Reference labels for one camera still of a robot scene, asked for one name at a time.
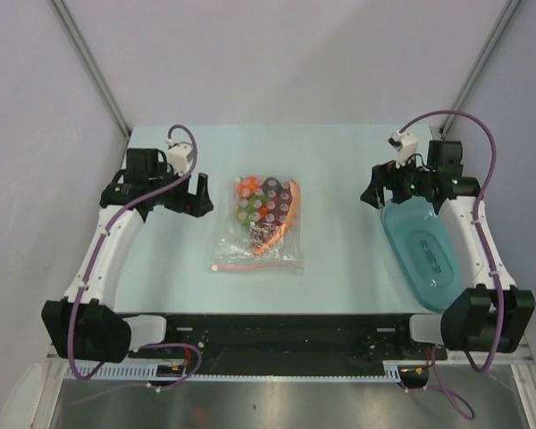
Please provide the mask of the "green toy grapes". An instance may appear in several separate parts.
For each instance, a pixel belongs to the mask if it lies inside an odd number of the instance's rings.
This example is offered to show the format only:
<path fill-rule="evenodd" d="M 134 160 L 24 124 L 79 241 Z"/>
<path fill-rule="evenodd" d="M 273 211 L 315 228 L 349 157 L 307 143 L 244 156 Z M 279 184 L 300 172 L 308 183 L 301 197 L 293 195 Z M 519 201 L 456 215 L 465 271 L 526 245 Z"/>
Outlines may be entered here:
<path fill-rule="evenodd" d="M 257 195 L 253 195 L 250 198 L 241 198 L 237 203 L 237 209 L 235 212 L 236 220 L 241 225 L 248 227 L 259 215 L 259 210 L 262 205 L 263 201 Z"/>

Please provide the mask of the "orange toy pumpkin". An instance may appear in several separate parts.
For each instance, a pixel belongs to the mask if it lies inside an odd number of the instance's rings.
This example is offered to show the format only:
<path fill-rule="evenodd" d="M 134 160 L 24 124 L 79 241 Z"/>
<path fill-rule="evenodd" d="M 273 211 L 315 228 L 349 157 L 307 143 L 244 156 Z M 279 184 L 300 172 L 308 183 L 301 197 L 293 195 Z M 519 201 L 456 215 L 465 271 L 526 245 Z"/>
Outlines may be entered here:
<path fill-rule="evenodd" d="M 261 184 L 256 176 L 247 176 L 239 182 L 237 193 L 240 198 L 250 198 L 261 188 Z"/>

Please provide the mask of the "dark purple toy fruit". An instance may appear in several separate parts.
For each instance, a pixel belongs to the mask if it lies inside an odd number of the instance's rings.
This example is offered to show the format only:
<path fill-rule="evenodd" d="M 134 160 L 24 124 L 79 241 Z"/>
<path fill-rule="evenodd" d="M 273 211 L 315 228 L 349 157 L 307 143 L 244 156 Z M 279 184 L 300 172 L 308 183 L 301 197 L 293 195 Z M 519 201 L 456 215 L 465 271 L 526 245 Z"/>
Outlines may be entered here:
<path fill-rule="evenodd" d="M 268 198 L 278 197 L 283 190 L 281 182 L 275 177 L 268 177 L 262 184 L 262 191 Z"/>

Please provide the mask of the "clear zip top bag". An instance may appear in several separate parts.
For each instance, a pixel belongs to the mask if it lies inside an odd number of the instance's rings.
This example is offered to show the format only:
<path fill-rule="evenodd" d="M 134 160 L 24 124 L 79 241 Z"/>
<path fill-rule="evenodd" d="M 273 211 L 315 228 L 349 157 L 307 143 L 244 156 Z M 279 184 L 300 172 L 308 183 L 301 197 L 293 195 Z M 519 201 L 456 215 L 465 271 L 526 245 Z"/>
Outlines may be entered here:
<path fill-rule="evenodd" d="M 228 216 L 216 227 L 212 270 L 245 273 L 303 269 L 301 206 L 300 185 L 290 177 L 236 178 L 228 200 Z"/>

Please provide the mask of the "red toy carrot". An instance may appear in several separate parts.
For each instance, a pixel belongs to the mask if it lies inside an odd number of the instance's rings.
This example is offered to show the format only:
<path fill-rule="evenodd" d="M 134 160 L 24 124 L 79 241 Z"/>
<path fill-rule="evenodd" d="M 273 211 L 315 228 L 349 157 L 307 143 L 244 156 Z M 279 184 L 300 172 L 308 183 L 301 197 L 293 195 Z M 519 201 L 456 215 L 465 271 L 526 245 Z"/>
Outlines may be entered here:
<path fill-rule="evenodd" d="M 282 224 L 287 221 L 289 204 L 286 201 L 271 200 L 259 210 L 259 223 Z"/>

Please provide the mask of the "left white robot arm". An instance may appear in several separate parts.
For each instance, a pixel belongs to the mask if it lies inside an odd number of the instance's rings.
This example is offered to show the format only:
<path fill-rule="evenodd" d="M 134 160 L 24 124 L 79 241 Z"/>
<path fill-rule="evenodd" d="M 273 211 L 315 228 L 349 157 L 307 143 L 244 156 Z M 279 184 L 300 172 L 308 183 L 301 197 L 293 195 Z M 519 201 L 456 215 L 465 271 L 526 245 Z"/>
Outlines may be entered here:
<path fill-rule="evenodd" d="M 59 356 L 119 363 L 146 345 L 158 356 L 173 355 L 180 336 L 159 315 L 124 318 L 114 311 L 116 291 L 130 248 L 157 206 L 202 217 L 214 205 L 208 178 L 201 173 L 197 190 L 188 190 L 197 151 L 189 142 L 157 148 L 130 148 L 125 165 L 100 197 L 97 227 L 71 285 L 59 300 L 48 300 L 42 320 Z"/>

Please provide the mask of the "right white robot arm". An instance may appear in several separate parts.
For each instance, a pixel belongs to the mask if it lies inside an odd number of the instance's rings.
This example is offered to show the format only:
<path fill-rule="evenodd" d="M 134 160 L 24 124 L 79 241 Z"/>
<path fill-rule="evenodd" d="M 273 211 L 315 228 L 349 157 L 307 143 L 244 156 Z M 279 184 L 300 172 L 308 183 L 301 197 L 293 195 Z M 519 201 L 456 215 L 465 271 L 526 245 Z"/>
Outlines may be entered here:
<path fill-rule="evenodd" d="M 394 132 L 389 143 L 398 157 L 372 168 L 361 200 L 375 207 L 412 197 L 431 203 L 445 224 L 459 256 L 464 289 L 445 309 L 440 334 L 447 349 L 463 352 L 514 352 L 535 309 L 535 298 L 519 290 L 503 266 L 490 233 L 483 204 L 484 186 L 463 174 L 463 147 L 459 141 L 433 140 L 428 165 L 415 162 L 418 139 L 409 132 Z"/>

